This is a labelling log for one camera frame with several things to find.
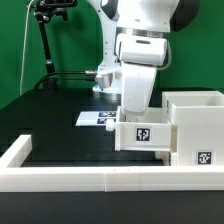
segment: white container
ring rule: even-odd
[[[148,108],[136,122],[125,122],[118,107],[115,150],[170,151],[171,124],[161,108]]]
[[[163,109],[172,125],[171,164],[224,165],[224,95],[164,92]]]

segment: printed tag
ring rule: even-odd
[[[76,126],[105,126],[107,119],[113,119],[116,122],[116,116],[115,111],[81,112]]]
[[[197,152],[198,165],[212,165],[212,152]]]
[[[150,128],[137,128],[136,142],[150,142],[151,129]]]

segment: cable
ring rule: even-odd
[[[24,68],[25,68],[25,56],[26,56],[26,42],[27,42],[27,31],[28,31],[28,23],[29,23],[29,12],[32,6],[32,3],[36,0],[31,0],[26,13],[26,22],[25,22],[25,32],[24,32],[24,41],[23,41],[23,58],[22,58],[22,69],[20,76],[20,96],[23,94],[23,82],[24,82]]]
[[[164,66],[164,67],[161,67],[161,68],[158,68],[157,70],[158,71],[164,71],[166,69],[168,69],[172,63],[172,51],[171,51],[171,47],[170,47],[170,43],[168,41],[168,62],[167,62],[167,65]]]
[[[42,83],[42,82],[44,82],[44,81],[47,81],[49,78],[43,78],[43,79],[41,79],[39,82],[37,82],[36,83],[36,85],[34,86],[34,90],[37,90],[38,88],[39,88],[39,86],[40,86],[40,84]],[[77,79],[71,79],[71,78],[59,78],[59,77],[57,77],[57,78],[50,78],[50,79],[54,79],[54,80],[65,80],[65,81],[95,81],[95,77],[94,77],[94,79],[91,79],[90,77],[88,77],[88,78],[77,78]]]
[[[89,77],[90,79],[86,78],[86,79],[65,79],[65,78],[52,78],[52,76],[56,76],[56,75],[86,75],[87,77]],[[96,76],[96,71],[92,71],[92,70],[87,70],[87,71],[62,71],[62,72],[52,72],[49,73],[47,75],[45,75],[44,77],[42,77],[34,86],[34,89],[38,89],[40,84],[48,79],[61,79],[61,80],[86,80],[86,81],[94,81],[95,80],[95,76]]]

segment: black table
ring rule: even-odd
[[[161,165],[153,153],[114,152],[114,135],[104,128],[74,126],[80,111],[115,111],[117,105],[87,89],[29,91],[0,111],[0,152],[20,134],[32,134],[26,167]],[[79,141],[86,132],[87,140]],[[218,224],[223,208],[222,191],[0,193],[1,224]]]

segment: green wall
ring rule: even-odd
[[[19,96],[25,0],[2,1],[0,7],[0,108]],[[185,30],[171,33],[173,63],[158,74],[161,87],[209,87],[224,89],[224,1],[201,0],[198,17]],[[97,15],[85,0],[70,8],[69,21],[54,17],[47,25],[57,70],[95,69],[102,58],[101,28]],[[45,60],[38,24],[31,15],[28,32],[24,90],[45,74]],[[76,82],[76,87],[93,83]],[[74,86],[64,82],[62,88]]]

